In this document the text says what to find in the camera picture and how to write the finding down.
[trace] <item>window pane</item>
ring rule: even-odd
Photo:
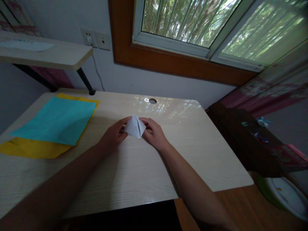
[[[241,0],[145,0],[142,31],[209,48]]]
[[[222,53],[265,65],[275,62],[308,35],[306,0],[265,0]]]

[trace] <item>wooden window frame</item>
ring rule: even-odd
[[[132,43],[135,0],[109,0],[114,62],[242,86],[258,73]]]

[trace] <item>hand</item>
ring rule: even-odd
[[[127,124],[131,118],[132,116],[121,119],[107,129],[103,137],[96,145],[100,151],[110,153],[125,140],[128,134],[123,131],[123,125]]]
[[[164,132],[158,123],[156,123],[154,120],[150,118],[139,118],[139,119],[146,126],[146,129],[142,136],[146,138],[155,148],[157,148],[159,151],[162,151],[170,144],[166,139]]]

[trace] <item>white paper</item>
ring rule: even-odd
[[[15,39],[0,43],[0,47],[17,48],[31,51],[44,51],[52,48],[53,46],[54,45],[50,43],[41,43],[21,39]]]
[[[141,138],[145,128],[146,126],[142,123],[142,121],[138,119],[137,116],[133,115],[132,119],[127,122],[124,131],[139,139]]]

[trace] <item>person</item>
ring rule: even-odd
[[[126,117],[109,127],[100,141],[31,192],[0,220],[0,230],[52,230],[92,171],[128,136]],[[168,142],[161,127],[150,118],[143,138],[164,156],[180,195],[198,224],[219,230],[238,230],[215,194]]]

